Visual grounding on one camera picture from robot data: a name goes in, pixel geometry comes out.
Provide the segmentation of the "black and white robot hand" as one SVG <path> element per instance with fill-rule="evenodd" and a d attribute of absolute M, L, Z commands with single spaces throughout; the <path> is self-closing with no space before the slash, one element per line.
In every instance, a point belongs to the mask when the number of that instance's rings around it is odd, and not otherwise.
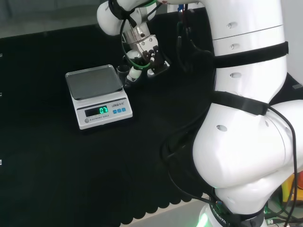
<path fill-rule="evenodd" d="M 136 82 L 141 76 L 151 79 L 169 69 L 170 62 L 161 52 L 155 35 L 140 40 L 124 34 L 124 38 L 131 48 L 127 52 L 127 57 L 132 61 L 127 75 L 129 82 Z"/>

